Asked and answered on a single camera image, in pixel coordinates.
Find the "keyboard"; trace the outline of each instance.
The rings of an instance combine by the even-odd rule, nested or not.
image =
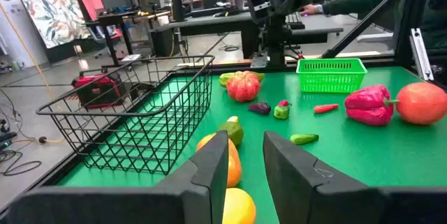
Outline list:
[[[305,29],[305,25],[301,20],[301,15],[298,12],[287,15],[286,23],[290,25],[291,29]]]

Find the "red case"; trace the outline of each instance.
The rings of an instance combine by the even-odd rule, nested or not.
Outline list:
[[[121,105],[124,102],[122,96],[125,94],[125,89],[118,74],[112,76],[101,73],[84,76],[83,72],[81,72],[80,76],[73,80],[72,85],[77,89],[93,80],[97,81],[76,92],[81,106],[95,109]]]

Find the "toy fruit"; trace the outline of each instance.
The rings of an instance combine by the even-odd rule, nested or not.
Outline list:
[[[238,116],[232,116],[229,119],[226,120],[227,122],[235,122],[239,123],[239,117]]]
[[[354,91],[344,100],[348,117],[372,126],[384,126],[393,115],[390,92],[381,84]]]
[[[261,83],[264,80],[265,74],[264,73],[256,73],[254,71],[251,71],[252,73],[256,74],[256,76],[258,77],[258,81]],[[219,84],[223,87],[226,88],[226,83],[228,81],[228,79],[232,76],[234,76],[235,73],[224,73],[222,75],[219,76]]]
[[[287,119],[289,106],[291,104],[287,100],[282,100],[278,103],[278,105],[274,108],[273,116],[277,119]]]
[[[287,119],[289,108],[288,106],[275,106],[273,116],[277,119]]]
[[[235,146],[239,146],[242,143],[242,138],[244,137],[244,130],[237,122],[227,121],[218,127],[218,130],[226,130],[228,137],[233,141]]]
[[[279,101],[278,106],[288,106],[288,101],[287,100],[281,100],[281,101]]]
[[[331,110],[335,110],[338,108],[338,104],[330,104],[330,105],[317,105],[314,107],[314,113],[320,114],[325,112],[330,112]]]
[[[253,100],[258,95],[260,87],[258,76],[250,71],[238,71],[226,83],[230,98],[239,102]]]
[[[294,134],[291,136],[293,144],[301,145],[317,141],[320,138],[317,134]]]
[[[222,224],[253,224],[255,220],[256,206],[250,195],[239,188],[227,188]]]
[[[206,135],[203,137],[201,141],[197,144],[196,151],[202,148],[208,141],[210,141],[216,133]],[[228,139],[228,177],[226,181],[226,187],[234,187],[236,186],[240,179],[242,178],[242,166],[240,165],[239,153],[233,141]]]
[[[397,95],[397,112],[403,120],[413,124],[429,125],[447,113],[447,95],[439,87],[417,82],[402,88]]]
[[[267,115],[270,113],[270,110],[272,110],[272,108],[267,103],[257,102],[257,103],[249,105],[249,110],[252,112],[257,112],[260,114]]]

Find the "person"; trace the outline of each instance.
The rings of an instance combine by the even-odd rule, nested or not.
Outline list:
[[[309,4],[302,7],[301,15],[347,15],[349,13],[365,13],[371,11],[383,0],[334,0],[322,5]],[[422,31],[424,44],[427,49],[447,49],[447,8],[432,10],[429,6],[430,0],[425,3],[423,20],[420,30]],[[404,0],[399,0],[395,6],[395,31],[398,31]]]

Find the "green plastic basket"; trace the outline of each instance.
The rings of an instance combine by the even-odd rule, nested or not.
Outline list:
[[[368,71],[360,59],[301,59],[296,73],[303,92],[351,93]]]

